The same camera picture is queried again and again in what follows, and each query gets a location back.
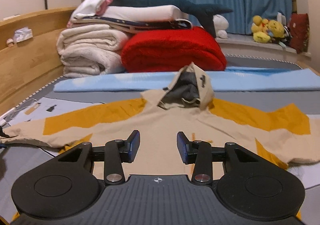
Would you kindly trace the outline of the beige and yellow hoodie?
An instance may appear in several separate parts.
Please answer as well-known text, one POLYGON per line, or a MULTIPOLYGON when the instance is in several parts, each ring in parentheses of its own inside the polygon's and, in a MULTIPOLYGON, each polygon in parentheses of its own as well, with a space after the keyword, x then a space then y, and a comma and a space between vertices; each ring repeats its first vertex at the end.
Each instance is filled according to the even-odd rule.
POLYGON ((70 148, 80 142, 103 146, 138 130, 138 155, 125 166, 126 175, 188 174, 190 169, 182 163, 176 146, 179 131, 212 146, 237 143, 282 168, 319 161, 319 119, 308 117, 294 104, 264 112, 214 98, 204 110, 162 109, 156 104, 160 94, 149 90, 140 98, 19 123, 5 129, 8 137, 1 142, 52 148, 70 148))

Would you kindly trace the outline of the light blue folded sheet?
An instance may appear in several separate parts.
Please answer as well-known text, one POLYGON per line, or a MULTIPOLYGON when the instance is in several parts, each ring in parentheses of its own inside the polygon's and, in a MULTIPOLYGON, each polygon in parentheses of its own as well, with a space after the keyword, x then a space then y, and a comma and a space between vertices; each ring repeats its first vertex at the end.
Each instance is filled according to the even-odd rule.
MULTIPOLYGON (((108 74, 66 79, 54 85, 55 92, 145 91, 168 88, 178 72, 108 74)), ((230 66, 224 71, 206 71, 214 91, 318 91, 319 76, 309 69, 288 70, 230 66)))

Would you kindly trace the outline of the grey patterned bed cover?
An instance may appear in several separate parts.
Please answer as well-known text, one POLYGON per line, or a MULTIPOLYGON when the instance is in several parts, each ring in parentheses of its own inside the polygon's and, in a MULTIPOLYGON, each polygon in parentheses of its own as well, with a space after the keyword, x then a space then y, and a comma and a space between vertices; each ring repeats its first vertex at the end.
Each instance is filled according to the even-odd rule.
MULTIPOLYGON (((228 55, 227 64, 245 68, 300 68, 299 63, 236 55, 228 55)), ((292 103, 310 119, 319 119, 318 91, 236 91, 217 92, 215 95, 219 99, 264 112, 271 112, 292 103)), ((8 114, 6 126, 139 96, 137 91, 54 92, 53 86, 48 85, 8 114)), ((26 144, 1 150, 1 213, 6 218, 15 210, 9 194, 14 181, 21 174, 56 155, 56 149, 26 144)), ((148 129, 141 131, 141 143, 135 161, 124 165, 126 175, 186 174, 189 171, 191 166, 182 163, 176 148, 176 132, 167 131, 166 126, 160 125, 159 119, 152 120, 148 129)), ((302 205, 303 221, 307 224, 319 224, 319 164, 292 163, 289 171, 302 181, 306 190, 306 198, 302 205)))

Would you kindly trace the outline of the folded white quilt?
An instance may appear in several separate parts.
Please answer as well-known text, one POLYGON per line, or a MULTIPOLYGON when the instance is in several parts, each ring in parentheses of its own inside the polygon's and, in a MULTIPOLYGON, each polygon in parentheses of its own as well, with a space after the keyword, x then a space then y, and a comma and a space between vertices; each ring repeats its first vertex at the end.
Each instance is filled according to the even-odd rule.
POLYGON ((63 30, 56 43, 63 75, 80 78, 123 72, 121 51, 131 37, 104 24, 63 30))

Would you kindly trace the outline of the red fleece blanket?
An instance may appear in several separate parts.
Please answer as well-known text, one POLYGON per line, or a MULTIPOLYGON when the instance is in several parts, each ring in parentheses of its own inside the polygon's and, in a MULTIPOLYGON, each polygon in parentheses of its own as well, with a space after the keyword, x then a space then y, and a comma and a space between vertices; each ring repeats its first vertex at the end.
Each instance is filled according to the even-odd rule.
POLYGON ((190 63, 223 71, 227 65, 219 44, 202 27, 137 33, 123 47, 121 62, 127 72, 178 71, 190 63))

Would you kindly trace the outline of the navy patterned folded blanket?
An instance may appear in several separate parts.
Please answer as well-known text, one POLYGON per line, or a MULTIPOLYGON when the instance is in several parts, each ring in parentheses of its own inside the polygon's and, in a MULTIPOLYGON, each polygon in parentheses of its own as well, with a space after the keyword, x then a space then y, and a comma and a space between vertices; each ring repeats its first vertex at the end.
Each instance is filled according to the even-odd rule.
POLYGON ((193 24, 187 19, 176 19, 164 22, 134 22, 123 19, 92 16, 80 19, 74 18, 70 22, 71 26, 79 26, 80 24, 106 24, 113 29, 127 33, 140 33, 151 30, 189 30, 193 28, 193 24))

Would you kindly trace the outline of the wooden bed headboard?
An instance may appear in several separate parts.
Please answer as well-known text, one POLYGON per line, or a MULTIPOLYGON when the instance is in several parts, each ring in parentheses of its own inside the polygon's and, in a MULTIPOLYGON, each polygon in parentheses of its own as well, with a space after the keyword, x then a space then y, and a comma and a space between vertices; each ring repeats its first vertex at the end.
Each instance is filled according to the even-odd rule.
POLYGON ((73 11, 72 7, 49 9, 1 22, 1 113, 62 76, 56 42, 73 11), (7 40, 22 27, 29 27, 33 38, 7 46, 7 40))

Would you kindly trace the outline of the white plush toy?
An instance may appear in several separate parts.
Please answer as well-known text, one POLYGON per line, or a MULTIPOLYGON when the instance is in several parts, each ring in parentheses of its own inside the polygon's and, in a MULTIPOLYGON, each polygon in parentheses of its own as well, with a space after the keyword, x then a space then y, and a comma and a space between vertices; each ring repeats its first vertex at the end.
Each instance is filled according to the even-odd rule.
POLYGON ((221 39, 227 39, 227 29, 229 27, 228 20, 222 15, 214 15, 213 16, 213 23, 215 27, 216 36, 221 39))

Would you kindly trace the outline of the yellow plush toys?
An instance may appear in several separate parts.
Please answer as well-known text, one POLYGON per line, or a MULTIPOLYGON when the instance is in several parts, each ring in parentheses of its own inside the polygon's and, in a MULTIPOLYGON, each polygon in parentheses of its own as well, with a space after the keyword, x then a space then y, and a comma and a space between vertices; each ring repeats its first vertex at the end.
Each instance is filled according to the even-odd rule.
POLYGON ((253 17, 251 31, 256 43, 278 43, 285 38, 285 27, 281 22, 258 15, 253 17))

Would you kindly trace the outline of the dark blue shark plush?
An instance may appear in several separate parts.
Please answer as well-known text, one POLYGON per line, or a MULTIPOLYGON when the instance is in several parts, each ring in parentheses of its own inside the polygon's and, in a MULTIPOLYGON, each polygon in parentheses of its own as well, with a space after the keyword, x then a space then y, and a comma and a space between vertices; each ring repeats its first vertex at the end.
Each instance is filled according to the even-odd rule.
POLYGON ((216 37, 213 17, 216 14, 231 13, 233 10, 221 4, 195 4, 188 0, 113 0, 112 6, 154 7, 174 5, 183 13, 197 18, 201 26, 214 38, 216 37))

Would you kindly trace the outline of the white folded pillow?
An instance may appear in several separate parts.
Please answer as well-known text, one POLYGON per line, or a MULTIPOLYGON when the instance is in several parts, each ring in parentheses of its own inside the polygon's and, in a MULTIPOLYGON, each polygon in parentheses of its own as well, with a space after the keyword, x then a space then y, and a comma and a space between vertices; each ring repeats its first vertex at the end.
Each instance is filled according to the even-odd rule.
POLYGON ((189 19, 188 14, 183 13, 174 5, 153 7, 109 6, 103 16, 132 22, 169 22, 177 19, 189 19))

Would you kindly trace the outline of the pink white folded cloth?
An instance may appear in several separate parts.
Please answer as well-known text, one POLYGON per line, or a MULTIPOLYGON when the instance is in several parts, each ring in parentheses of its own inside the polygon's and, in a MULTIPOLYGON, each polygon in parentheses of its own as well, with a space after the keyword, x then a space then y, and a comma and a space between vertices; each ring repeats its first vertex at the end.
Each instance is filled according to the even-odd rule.
POLYGON ((67 27, 73 25, 74 19, 103 15, 114 0, 84 0, 71 14, 67 27))

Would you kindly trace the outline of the plastic tissue pack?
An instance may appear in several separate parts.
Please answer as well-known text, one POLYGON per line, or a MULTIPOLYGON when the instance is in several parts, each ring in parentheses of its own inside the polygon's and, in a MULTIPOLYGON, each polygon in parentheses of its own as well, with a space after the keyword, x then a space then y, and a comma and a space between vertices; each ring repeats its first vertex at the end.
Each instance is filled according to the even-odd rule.
POLYGON ((32 29, 30 29, 29 27, 23 27, 14 32, 14 36, 12 39, 14 43, 17 44, 32 38, 33 38, 32 29))

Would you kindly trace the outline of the dark red cushion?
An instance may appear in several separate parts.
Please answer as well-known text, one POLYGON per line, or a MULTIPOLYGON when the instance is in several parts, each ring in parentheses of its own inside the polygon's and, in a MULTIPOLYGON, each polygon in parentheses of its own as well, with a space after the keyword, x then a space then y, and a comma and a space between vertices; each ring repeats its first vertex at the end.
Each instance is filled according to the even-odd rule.
POLYGON ((307 52, 309 44, 309 15, 293 13, 289 22, 291 40, 289 46, 296 50, 297 54, 307 52))

